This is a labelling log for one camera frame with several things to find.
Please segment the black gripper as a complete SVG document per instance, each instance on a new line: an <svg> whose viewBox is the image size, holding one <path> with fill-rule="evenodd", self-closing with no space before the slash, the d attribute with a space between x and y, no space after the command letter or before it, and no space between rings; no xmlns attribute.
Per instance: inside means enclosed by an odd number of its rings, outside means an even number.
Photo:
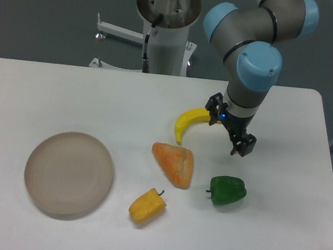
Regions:
<svg viewBox="0 0 333 250"><path fill-rule="evenodd" d="M230 140L232 141L232 151L230 155L239 154L245 157L254 149L257 139L252 134L247 134L247 126L254 117L238 117L231 113L231 105L223 102L221 93L212 95L206 103L205 109L209 113L209 125L212 126L218 122L227 129Z"/></svg>

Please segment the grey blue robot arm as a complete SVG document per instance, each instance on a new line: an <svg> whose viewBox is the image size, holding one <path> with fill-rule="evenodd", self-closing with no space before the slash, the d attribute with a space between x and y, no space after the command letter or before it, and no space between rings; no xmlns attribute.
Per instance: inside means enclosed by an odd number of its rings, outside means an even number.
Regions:
<svg viewBox="0 0 333 250"><path fill-rule="evenodd" d="M248 155L256 139L247 127L281 72L282 57L274 43L313 32L319 22L314 0L256 0L257 8L240 11L221 3L205 15L203 28L230 75L225 93L206 104L210 123L222 123L233 153ZM177 75L182 68L188 32L201 14L200 0L137 0L144 20L142 71Z"/></svg>

